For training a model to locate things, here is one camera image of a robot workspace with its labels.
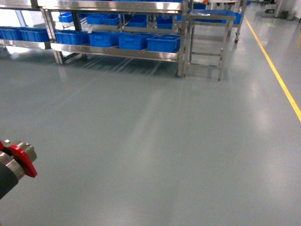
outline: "yellow floor line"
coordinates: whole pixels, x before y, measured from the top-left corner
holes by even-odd
[[[254,37],[255,37],[255,39],[256,39],[256,41],[257,41],[257,43],[258,43],[260,49],[262,50],[262,52],[263,52],[265,58],[267,59],[269,65],[270,65],[270,67],[271,67],[271,69],[273,70],[274,75],[276,76],[276,78],[277,78],[277,80],[278,80],[278,82],[279,82],[279,84],[280,84],[282,90],[284,91],[284,93],[285,93],[287,99],[289,100],[289,102],[291,103],[291,105],[292,105],[294,111],[296,112],[296,115],[298,116],[299,121],[301,122],[301,111],[300,111],[300,108],[299,108],[298,105],[296,104],[296,102],[295,102],[293,96],[291,95],[290,91],[289,91],[288,88],[286,87],[286,85],[285,85],[284,81],[282,80],[280,74],[278,73],[276,67],[274,66],[273,62],[271,61],[271,58],[270,58],[269,55],[267,54],[267,51],[265,51],[264,47],[262,46],[262,43],[260,42],[260,40],[259,40],[259,38],[257,37],[257,35],[256,35],[256,33],[255,33],[253,27],[250,25],[250,23],[249,23],[249,21],[247,20],[246,17],[245,17],[245,20],[246,20],[246,23],[248,24],[248,26],[249,26],[251,32],[253,33],[253,35],[254,35]]]

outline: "lower shelf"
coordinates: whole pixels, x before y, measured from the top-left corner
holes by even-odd
[[[51,49],[50,42],[16,41],[16,40],[0,39],[0,43],[4,46],[35,48],[35,49]]]
[[[120,49],[118,47],[102,48],[93,46],[77,46],[59,43],[51,43],[51,48],[56,51],[66,51],[73,53],[178,62],[178,53],[151,52],[147,50],[130,50]]]
[[[179,34],[177,29],[159,29],[159,28],[148,28],[148,27],[128,27],[125,26],[124,30],[126,32],[151,32],[158,34]]]
[[[227,24],[222,23],[207,23],[207,22],[194,22],[195,25],[201,25],[201,26],[213,26],[213,27],[225,27]],[[234,24],[233,27],[237,28],[239,24]]]

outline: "upper shelf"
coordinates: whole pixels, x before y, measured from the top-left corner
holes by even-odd
[[[37,0],[0,0],[0,8],[31,9],[38,8]]]
[[[143,13],[180,13],[179,2],[144,2],[144,1],[76,1],[76,0],[38,0],[44,9],[115,11]]]

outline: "black cylinder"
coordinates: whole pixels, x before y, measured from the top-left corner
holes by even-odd
[[[18,182],[18,178],[13,171],[0,162],[0,199],[16,186]]]

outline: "wall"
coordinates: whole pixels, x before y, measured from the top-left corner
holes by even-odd
[[[295,6],[293,9],[296,10],[296,12],[297,12],[296,17],[301,18],[301,0],[296,0]]]
[[[285,1],[284,10],[291,11],[295,5],[296,0],[284,0],[284,1]]]

